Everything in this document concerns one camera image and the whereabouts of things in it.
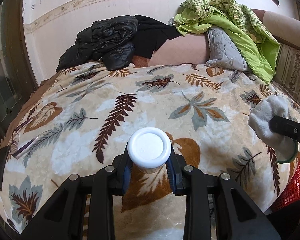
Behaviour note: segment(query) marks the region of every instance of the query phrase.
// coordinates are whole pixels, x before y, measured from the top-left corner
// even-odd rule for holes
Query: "metal screw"
[[[191,165],[184,166],[185,171],[193,171],[193,167]]]
[[[78,178],[78,174],[71,174],[70,176],[69,176],[69,180],[71,180],[71,181],[74,181],[74,180],[76,180]]]
[[[106,166],[106,171],[107,171],[107,172],[112,172],[112,171],[114,171],[114,166],[112,166],[112,165]]]
[[[230,179],[230,175],[228,173],[222,173],[221,178],[224,180],[228,180],[228,179]]]

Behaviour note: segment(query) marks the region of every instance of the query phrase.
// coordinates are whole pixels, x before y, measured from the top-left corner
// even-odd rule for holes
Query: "white plastic bottle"
[[[162,130],[145,127],[135,131],[128,141],[128,154],[144,173],[158,171],[168,160],[171,142]]]

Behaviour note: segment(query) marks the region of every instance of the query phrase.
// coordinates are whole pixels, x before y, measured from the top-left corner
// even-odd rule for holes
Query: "red plastic basket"
[[[285,190],[271,205],[271,210],[272,212],[278,211],[297,200],[300,200],[300,163]]]

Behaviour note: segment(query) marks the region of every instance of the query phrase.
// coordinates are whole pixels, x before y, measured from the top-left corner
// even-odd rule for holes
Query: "leaf-patterned blanket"
[[[0,145],[20,152],[5,164],[0,214],[21,232],[70,174],[110,165],[146,126],[165,131],[188,164],[228,172],[265,211],[295,169],[277,164],[247,125],[250,110],[272,93],[281,94],[253,74],[205,65],[108,72],[89,62],[62,70],[30,98]],[[300,122],[294,102],[289,115]],[[114,198],[117,239],[181,239],[185,206],[185,197],[172,195],[165,166],[154,174],[134,167],[127,194]]]

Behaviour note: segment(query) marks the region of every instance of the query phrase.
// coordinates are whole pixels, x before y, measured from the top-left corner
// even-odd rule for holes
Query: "black puffer jacket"
[[[134,54],[134,46],[129,40],[137,29],[137,19],[129,15],[94,22],[78,33],[75,44],[60,57],[56,71],[101,57],[108,70],[127,67]]]

